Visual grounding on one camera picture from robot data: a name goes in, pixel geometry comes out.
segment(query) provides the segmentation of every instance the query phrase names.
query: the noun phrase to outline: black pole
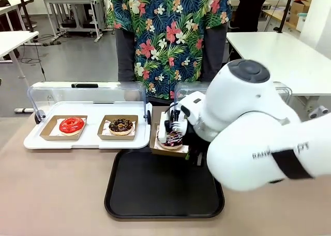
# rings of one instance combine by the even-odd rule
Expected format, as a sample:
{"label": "black pole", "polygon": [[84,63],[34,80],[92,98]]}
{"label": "black pole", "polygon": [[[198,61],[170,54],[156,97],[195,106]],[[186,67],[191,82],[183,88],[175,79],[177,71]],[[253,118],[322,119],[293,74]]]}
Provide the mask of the black pole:
{"label": "black pole", "polygon": [[288,15],[288,12],[290,10],[290,4],[291,4],[291,0],[288,0],[288,2],[286,4],[286,7],[285,7],[285,10],[284,10],[283,18],[281,19],[281,22],[280,22],[280,26],[275,28],[275,30],[278,33],[282,33],[282,30],[283,30],[283,27],[284,27],[284,24],[285,24],[285,20],[286,20],[286,16]]}
{"label": "black pole", "polygon": [[30,17],[29,17],[29,14],[27,13],[27,10],[26,10],[26,6],[25,6],[25,2],[24,0],[21,0],[21,4],[22,4],[22,7],[23,7],[23,11],[24,11],[24,14],[25,14],[25,17],[26,17],[26,20],[27,20],[27,25],[29,26],[30,28],[30,32],[33,33],[33,27],[31,25],[31,20],[30,20]]}

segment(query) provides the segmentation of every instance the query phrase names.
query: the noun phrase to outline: display case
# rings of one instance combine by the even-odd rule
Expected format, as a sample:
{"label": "display case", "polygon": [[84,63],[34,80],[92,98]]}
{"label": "display case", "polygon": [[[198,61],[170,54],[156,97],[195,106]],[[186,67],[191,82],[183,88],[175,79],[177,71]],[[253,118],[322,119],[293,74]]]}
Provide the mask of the display case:
{"label": "display case", "polygon": [[[137,82],[40,82],[27,95],[35,110],[37,125],[24,140],[28,149],[138,149],[149,142],[152,105],[146,104],[146,91]],[[41,132],[54,116],[86,116],[78,140],[45,140]],[[106,115],[138,116],[133,140],[102,140],[98,135]]]}
{"label": "display case", "polygon": [[[195,91],[199,91],[203,94],[206,93],[210,82],[180,82],[175,87],[175,103],[183,99],[186,95],[189,95]],[[277,90],[283,101],[288,104],[292,97],[292,90],[281,82],[274,82],[275,89]]]}

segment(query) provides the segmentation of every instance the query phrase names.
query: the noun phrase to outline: donut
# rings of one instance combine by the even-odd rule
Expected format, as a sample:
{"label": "donut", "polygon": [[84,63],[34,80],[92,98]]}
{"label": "donut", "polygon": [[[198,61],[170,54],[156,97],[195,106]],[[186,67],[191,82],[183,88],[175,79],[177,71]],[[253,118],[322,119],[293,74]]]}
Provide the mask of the donut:
{"label": "donut", "polygon": [[59,129],[65,136],[78,134],[84,126],[84,121],[78,117],[70,117],[60,123]]}
{"label": "donut", "polygon": [[172,131],[167,135],[165,143],[161,143],[160,141],[159,143],[165,149],[175,150],[183,146],[183,135],[180,132]]}
{"label": "donut", "polygon": [[113,135],[128,135],[133,130],[133,123],[128,119],[115,119],[110,122],[109,130]]}

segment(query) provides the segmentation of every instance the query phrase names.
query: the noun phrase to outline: white tray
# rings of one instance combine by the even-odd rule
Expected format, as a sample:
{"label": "white tray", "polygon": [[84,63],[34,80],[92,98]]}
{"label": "white tray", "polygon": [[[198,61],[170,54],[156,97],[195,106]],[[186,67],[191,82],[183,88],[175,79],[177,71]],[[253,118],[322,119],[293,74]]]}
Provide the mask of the white tray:
{"label": "white tray", "polygon": [[[152,105],[146,110],[152,114]],[[98,128],[106,114],[138,115],[138,127],[134,140],[101,140]],[[87,115],[87,124],[78,141],[47,141],[40,137],[41,131],[54,115]],[[47,118],[36,125],[24,140],[28,149],[139,149],[149,143],[151,126],[144,118],[142,102],[116,102],[113,104],[94,104],[93,102],[58,102],[47,113]]]}

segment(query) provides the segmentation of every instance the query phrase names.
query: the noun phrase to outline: black band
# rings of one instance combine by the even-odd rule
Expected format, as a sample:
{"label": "black band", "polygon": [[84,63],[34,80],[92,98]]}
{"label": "black band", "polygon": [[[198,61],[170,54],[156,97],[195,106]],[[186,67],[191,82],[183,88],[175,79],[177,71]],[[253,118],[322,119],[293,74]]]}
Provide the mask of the black band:
{"label": "black band", "polygon": [[308,179],[313,178],[302,166],[300,161],[295,156],[293,150],[285,150],[281,152],[272,153],[279,169],[289,179]]}

